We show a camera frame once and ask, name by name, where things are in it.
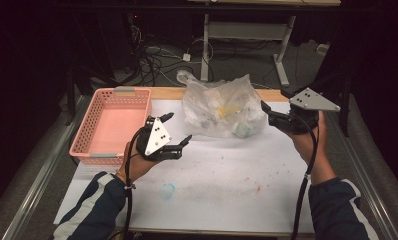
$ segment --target hand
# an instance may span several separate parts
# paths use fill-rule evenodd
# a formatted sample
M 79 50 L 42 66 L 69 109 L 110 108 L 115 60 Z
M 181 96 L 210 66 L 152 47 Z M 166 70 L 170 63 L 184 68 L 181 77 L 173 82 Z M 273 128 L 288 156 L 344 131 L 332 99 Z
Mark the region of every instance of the hand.
M 141 155 L 138 155 L 137 149 L 136 149 L 136 142 L 133 144 L 133 149 L 131 151 L 131 155 L 133 156 L 130 160 L 130 173 L 127 176 L 127 173 L 125 172 L 125 165 L 127 163 L 128 159 L 128 151 L 130 149 L 130 143 L 128 142 L 127 145 L 125 146 L 125 151 L 124 151 L 124 161 L 121 164 L 121 167 L 119 169 L 119 172 L 124 173 L 125 176 L 121 176 L 122 174 L 116 174 L 124 183 L 126 182 L 126 178 L 130 178 L 131 182 L 133 183 L 136 181 L 138 178 L 141 176 L 145 175 L 153 166 L 158 164 L 159 162 L 151 162 L 144 160 Z
M 318 128 L 314 128 L 313 132 L 315 137 L 318 139 L 317 155 L 315 158 L 314 166 L 311 171 L 311 183 L 317 185 L 336 177 L 333 168 L 326 155 L 326 139 L 327 139 L 327 127 L 324 121 L 323 112 L 319 112 Z M 309 133 L 295 135 L 291 132 L 284 132 L 293 140 L 293 144 L 301 155 L 301 158 L 305 160 L 307 164 L 310 163 L 312 157 L 312 151 L 314 143 Z

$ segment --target person's arm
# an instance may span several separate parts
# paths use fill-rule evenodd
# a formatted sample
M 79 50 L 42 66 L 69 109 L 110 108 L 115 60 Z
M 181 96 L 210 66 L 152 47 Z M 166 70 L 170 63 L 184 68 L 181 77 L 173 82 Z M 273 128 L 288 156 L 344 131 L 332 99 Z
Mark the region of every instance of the person's arm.
M 124 161 L 117 173 L 100 172 L 92 179 L 77 205 L 62 218 L 53 234 L 54 239 L 107 239 L 113 232 L 115 218 L 126 202 L 125 164 L 129 144 L 126 145 Z M 158 162 L 146 161 L 136 155 L 135 144 L 132 154 L 129 177 L 134 182 Z
M 330 165 L 326 154 L 327 130 L 322 112 L 319 119 L 319 130 L 313 130 L 319 138 L 319 146 L 308 192 L 316 239 L 378 239 L 358 209 L 360 192 L 350 181 L 337 178 Z M 286 134 L 293 140 L 302 159 L 309 164 L 313 149 L 311 136 Z

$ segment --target sleeve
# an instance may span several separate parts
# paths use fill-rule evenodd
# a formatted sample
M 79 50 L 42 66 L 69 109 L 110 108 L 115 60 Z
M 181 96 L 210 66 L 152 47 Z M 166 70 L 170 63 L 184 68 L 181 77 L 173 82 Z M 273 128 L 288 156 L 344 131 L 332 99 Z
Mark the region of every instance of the sleeve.
M 114 175 L 98 173 L 77 205 L 62 218 L 54 239 L 107 239 L 126 202 L 124 187 Z
M 361 193 L 349 180 L 334 178 L 309 189 L 316 239 L 378 239 L 358 209 Z

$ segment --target clear plastic bag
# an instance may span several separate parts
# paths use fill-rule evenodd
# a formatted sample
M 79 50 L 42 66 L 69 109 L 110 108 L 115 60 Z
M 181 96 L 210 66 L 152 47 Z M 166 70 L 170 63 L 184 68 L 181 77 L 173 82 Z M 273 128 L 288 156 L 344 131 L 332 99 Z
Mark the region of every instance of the clear plastic bag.
M 182 103 L 188 134 L 246 138 L 267 122 L 249 75 L 230 82 L 204 83 L 182 70 L 177 80 L 186 85 Z

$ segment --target pink plastic basket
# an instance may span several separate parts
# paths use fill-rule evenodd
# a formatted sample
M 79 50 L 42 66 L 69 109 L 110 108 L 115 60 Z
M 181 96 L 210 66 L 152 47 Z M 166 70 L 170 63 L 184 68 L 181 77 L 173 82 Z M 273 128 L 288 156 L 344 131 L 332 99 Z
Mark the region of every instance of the pink plastic basket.
M 120 165 L 125 146 L 150 114 L 150 89 L 96 90 L 69 151 L 84 164 Z

